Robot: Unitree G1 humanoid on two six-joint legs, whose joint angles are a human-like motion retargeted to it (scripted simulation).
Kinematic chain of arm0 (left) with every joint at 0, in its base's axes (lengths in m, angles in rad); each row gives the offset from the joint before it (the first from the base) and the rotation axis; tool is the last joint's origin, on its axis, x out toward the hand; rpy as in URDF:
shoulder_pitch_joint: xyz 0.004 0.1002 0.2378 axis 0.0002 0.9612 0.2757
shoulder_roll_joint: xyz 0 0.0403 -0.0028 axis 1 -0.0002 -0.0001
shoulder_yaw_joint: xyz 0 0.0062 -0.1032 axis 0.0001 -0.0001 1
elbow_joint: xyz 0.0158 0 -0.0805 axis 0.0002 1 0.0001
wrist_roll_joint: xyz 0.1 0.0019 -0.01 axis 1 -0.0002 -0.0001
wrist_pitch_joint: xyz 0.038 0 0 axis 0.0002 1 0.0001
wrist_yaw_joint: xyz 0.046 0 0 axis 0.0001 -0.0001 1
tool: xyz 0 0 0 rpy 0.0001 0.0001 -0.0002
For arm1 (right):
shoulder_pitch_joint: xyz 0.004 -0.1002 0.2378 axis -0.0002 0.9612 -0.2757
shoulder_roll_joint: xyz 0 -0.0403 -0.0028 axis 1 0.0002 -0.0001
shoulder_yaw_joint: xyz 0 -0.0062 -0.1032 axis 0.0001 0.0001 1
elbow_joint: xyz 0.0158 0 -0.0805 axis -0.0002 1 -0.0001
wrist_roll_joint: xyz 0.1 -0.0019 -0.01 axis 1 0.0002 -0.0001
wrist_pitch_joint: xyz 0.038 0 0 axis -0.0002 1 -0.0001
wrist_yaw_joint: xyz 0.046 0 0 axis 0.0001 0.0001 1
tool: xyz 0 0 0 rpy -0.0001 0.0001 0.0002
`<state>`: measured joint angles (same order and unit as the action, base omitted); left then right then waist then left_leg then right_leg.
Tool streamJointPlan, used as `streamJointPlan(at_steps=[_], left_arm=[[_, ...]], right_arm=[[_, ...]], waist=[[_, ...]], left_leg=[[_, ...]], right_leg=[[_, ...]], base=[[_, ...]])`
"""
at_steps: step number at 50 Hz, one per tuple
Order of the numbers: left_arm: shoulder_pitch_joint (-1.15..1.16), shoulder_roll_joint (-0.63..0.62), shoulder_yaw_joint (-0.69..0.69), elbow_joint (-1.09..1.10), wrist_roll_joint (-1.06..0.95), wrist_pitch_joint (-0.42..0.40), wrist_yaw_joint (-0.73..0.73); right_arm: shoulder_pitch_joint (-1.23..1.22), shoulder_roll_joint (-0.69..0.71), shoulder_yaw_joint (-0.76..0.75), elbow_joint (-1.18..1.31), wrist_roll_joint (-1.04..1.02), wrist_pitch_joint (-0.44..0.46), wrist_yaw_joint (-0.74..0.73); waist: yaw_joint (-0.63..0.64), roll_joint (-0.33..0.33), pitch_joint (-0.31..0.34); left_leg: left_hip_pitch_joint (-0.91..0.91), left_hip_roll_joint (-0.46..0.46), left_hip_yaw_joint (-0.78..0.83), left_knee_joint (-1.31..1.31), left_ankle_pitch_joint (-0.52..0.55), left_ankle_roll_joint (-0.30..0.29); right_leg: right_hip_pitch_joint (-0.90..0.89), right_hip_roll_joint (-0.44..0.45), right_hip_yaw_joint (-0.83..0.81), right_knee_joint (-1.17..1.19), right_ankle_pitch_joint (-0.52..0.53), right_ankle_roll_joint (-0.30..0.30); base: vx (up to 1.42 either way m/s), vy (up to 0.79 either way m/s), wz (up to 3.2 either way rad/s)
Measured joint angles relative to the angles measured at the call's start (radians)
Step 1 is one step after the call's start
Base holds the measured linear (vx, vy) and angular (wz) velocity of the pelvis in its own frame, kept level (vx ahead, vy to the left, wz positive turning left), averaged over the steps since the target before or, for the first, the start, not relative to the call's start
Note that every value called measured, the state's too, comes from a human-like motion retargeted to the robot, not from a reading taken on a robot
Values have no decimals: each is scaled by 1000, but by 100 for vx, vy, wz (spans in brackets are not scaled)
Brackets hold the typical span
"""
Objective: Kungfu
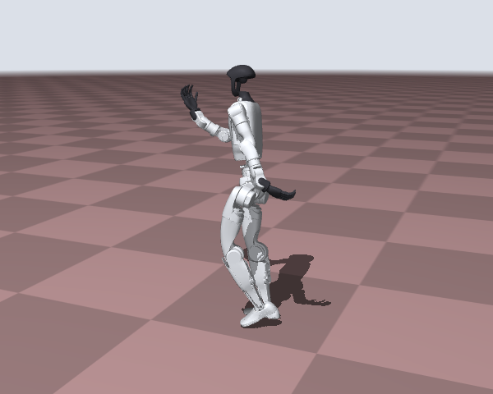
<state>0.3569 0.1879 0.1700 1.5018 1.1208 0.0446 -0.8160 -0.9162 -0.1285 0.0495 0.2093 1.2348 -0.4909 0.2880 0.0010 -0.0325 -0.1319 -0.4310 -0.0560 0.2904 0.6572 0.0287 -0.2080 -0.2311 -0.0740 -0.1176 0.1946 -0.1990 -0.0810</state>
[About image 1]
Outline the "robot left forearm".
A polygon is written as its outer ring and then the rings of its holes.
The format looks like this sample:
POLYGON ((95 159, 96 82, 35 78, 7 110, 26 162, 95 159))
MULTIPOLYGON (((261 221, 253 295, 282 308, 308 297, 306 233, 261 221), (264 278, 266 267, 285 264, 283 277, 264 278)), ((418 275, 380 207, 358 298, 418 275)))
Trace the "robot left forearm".
POLYGON ((251 177, 254 181, 254 187, 257 190, 263 190, 265 187, 260 185, 258 182, 260 178, 266 179, 260 164, 260 155, 257 153, 256 148, 249 140, 244 140, 241 142, 240 148, 245 155, 246 163, 248 164, 251 177))

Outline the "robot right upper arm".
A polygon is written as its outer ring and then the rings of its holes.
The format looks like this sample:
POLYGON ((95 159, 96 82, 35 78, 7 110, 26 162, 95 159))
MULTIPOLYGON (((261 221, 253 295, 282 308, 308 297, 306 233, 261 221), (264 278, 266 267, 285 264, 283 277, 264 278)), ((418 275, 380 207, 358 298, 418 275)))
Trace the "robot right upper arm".
POLYGON ((219 132, 218 137, 219 137, 219 140, 222 142, 230 142, 231 141, 230 132, 229 132, 228 128, 223 128, 219 132))

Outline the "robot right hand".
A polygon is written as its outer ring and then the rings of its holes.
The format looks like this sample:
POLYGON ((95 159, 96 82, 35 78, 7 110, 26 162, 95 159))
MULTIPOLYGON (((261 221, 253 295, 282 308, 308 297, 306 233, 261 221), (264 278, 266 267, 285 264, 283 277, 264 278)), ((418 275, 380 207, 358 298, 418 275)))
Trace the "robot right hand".
POLYGON ((184 101, 187 108, 191 110, 190 114, 191 114, 192 119, 196 120, 195 111, 200 111, 200 109, 197 107, 197 103, 196 103, 198 92, 196 92, 196 96, 195 96, 195 98, 193 98, 192 92, 191 92, 193 85, 190 87, 189 92, 188 92, 189 86, 190 85, 185 86, 184 88, 181 89, 181 96, 182 96, 182 100, 184 101))

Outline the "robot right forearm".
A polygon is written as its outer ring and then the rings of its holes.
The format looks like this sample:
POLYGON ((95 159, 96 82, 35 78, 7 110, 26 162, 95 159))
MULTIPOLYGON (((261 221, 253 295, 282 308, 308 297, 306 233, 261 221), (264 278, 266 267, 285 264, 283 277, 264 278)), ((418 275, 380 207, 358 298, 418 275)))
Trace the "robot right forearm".
POLYGON ((201 128, 203 129, 204 131, 207 131, 208 133, 210 133, 210 135, 213 137, 213 136, 217 136, 219 135, 219 132, 223 129, 223 127, 219 126, 218 124, 214 124, 212 121, 210 121, 209 119, 207 119, 202 111, 195 111, 195 114, 196 114, 196 120, 192 120, 201 128))

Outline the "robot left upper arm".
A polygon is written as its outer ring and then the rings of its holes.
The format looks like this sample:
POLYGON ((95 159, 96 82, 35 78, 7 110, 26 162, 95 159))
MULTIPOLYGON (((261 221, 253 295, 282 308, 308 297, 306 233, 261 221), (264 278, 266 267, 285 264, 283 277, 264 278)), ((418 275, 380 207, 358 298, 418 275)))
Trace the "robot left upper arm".
POLYGON ((228 108, 228 115, 230 119, 233 121, 237 133, 243 138, 243 141, 249 140, 250 142, 252 142, 254 147, 256 147, 256 142, 251 132, 251 128, 249 126, 246 114, 247 111, 242 103, 237 103, 232 107, 228 108))

